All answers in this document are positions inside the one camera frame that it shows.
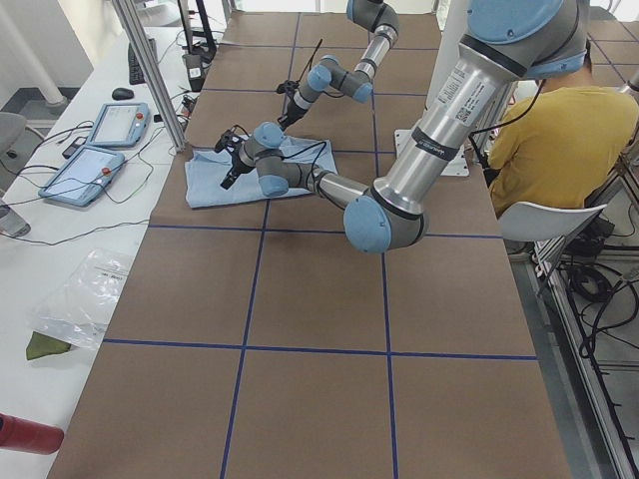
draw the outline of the blue joint cap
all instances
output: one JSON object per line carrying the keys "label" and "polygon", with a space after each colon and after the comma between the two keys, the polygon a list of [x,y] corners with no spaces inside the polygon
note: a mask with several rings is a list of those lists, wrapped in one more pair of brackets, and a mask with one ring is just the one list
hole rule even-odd
{"label": "blue joint cap", "polygon": [[312,70],[309,71],[309,86],[316,92],[323,92],[328,85],[330,85],[330,79],[332,75],[330,70],[324,65],[315,65]]}
{"label": "blue joint cap", "polygon": [[477,40],[488,44],[515,43],[545,27],[564,0],[472,0],[468,28]]}
{"label": "blue joint cap", "polygon": [[372,85],[370,83],[364,83],[357,89],[352,98],[356,102],[366,103],[370,95],[372,95]]}
{"label": "blue joint cap", "polygon": [[289,182],[282,177],[275,175],[264,175],[258,179],[262,193],[267,198],[275,198],[284,195],[289,191]]}
{"label": "blue joint cap", "polygon": [[326,60],[333,60],[334,62],[336,62],[339,65],[339,60],[337,59],[337,57],[335,55],[324,55],[323,57],[321,57],[322,60],[326,59]]}
{"label": "blue joint cap", "polygon": [[541,80],[544,78],[558,77],[573,73],[581,69],[586,52],[575,55],[574,57],[563,58],[561,60],[543,63],[531,67],[524,76],[524,80]]}
{"label": "blue joint cap", "polygon": [[348,4],[346,5],[346,17],[348,17],[348,20],[350,20],[351,22],[353,22],[354,20],[352,19],[352,2],[354,0],[348,0]]}
{"label": "blue joint cap", "polygon": [[264,122],[253,132],[253,138],[266,148],[277,148],[284,141],[282,129],[272,122]]}
{"label": "blue joint cap", "polygon": [[343,214],[343,226],[350,243],[363,252],[385,252],[392,230],[381,205],[371,197],[350,202]]}

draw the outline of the clear plastic bag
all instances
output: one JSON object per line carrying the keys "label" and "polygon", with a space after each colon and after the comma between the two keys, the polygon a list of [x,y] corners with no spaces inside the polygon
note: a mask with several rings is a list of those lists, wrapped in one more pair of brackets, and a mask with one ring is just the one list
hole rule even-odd
{"label": "clear plastic bag", "polygon": [[29,325],[75,346],[98,349],[133,258],[95,249],[67,281],[38,304]]}

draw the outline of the yellow shirt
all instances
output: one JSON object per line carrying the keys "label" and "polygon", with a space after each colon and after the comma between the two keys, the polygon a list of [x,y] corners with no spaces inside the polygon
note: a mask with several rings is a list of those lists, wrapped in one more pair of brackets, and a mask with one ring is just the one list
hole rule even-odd
{"label": "yellow shirt", "polygon": [[[521,115],[532,99],[504,116]],[[583,208],[604,184],[631,139],[639,107],[611,88],[559,88],[539,96],[526,116],[504,127],[488,163],[501,170],[490,185],[497,216],[517,202]]]}

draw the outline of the black mouse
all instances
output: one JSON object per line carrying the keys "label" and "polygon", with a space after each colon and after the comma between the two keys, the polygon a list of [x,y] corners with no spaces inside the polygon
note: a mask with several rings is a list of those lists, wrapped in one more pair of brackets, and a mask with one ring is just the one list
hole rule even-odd
{"label": "black mouse", "polygon": [[133,90],[129,88],[116,88],[111,94],[111,98],[114,100],[130,100],[133,97]]}

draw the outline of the white desk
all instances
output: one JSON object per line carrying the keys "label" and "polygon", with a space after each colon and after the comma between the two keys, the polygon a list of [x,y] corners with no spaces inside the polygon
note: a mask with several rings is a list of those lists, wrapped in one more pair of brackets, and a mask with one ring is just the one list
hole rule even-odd
{"label": "white desk", "polygon": [[[150,28],[147,32],[157,40],[158,56],[161,57],[175,41],[179,29]],[[132,88],[135,91],[134,101],[146,102],[152,114],[158,113],[146,84],[128,85],[127,48],[128,39],[123,34],[56,123],[51,135],[73,128],[84,120],[95,120],[100,107],[113,101],[111,92],[116,87]],[[181,49],[176,44],[167,52],[160,70],[170,96],[189,87]],[[178,106],[181,100],[181,96],[177,97],[174,105]],[[151,123],[137,147],[143,146],[160,126],[162,124]],[[69,142],[57,146],[54,141],[43,146],[29,164],[61,166],[64,163],[61,153]],[[124,153],[129,158],[135,152],[131,150]],[[41,200],[16,206],[15,210],[31,225],[31,232],[25,238],[52,242],[99,226],[147,220],[169,172],[173,152],[171,140],[163,131],[143,153],[143,158],[155,170],[147,184],[122,205],[102,195],[84,211],[47,204]],[[109,188],[110,195],[117,200],[125,198],[140,185],[148,171],[149,167],[139,159],[132,160],[114,179]],[[30,174],[29,178],[44,184],[50,175]],[[7,192],[5,201],[13,204],[36,197],[36,187],[18,178]],[[135,255],[145,230],[145,225],[121,227],[57,246],[27,244],[0,237],[0,411],[66,429],[95,352],[75,348],[65,354],[28,362],[25,348],[32,333],[27,326],[30,311],[63,284],[91,250],[101,247]],[[3,479],[42,479],[47,476],[54,459],[55,454],[40,456],[0,449],[0,476]]]}

